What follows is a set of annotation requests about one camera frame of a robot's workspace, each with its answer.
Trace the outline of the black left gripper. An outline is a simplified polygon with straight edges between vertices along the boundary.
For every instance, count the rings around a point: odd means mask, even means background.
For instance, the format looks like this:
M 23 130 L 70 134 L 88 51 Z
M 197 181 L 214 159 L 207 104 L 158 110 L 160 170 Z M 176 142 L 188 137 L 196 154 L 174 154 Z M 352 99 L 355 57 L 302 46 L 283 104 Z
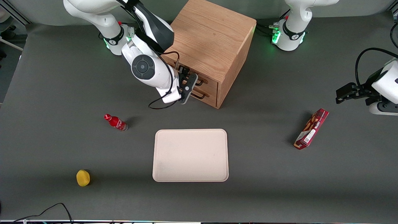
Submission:
M 365 99 L 367 106 L 370 106 L 373 103 L 386 102 L 386 98 L 372 87 L 372 84 L 381 78 L 381 74 L 382 69 L 377 70 L 362 84 L 359 81 L 359 75 L 357 75 L 357 85 L 360 87 L 359 95 L 367 98 Z M 336 90 L 336 104 L 338 105 L 344 101 L 359 98 L 357 92 L 358 88 L 354 82 L 347 83 Z

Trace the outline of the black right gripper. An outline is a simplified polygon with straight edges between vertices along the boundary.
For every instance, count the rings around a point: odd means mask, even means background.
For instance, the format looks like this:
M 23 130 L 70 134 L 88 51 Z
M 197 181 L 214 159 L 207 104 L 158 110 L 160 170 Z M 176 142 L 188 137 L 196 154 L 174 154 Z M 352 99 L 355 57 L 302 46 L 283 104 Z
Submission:
M 190 68 L 185 68 L 183 66 L 179 66 L 178 74 L 179 74 L 178 75 L 179 93 L 181 95 L 184 95 L 187 78 L 190 76 Z

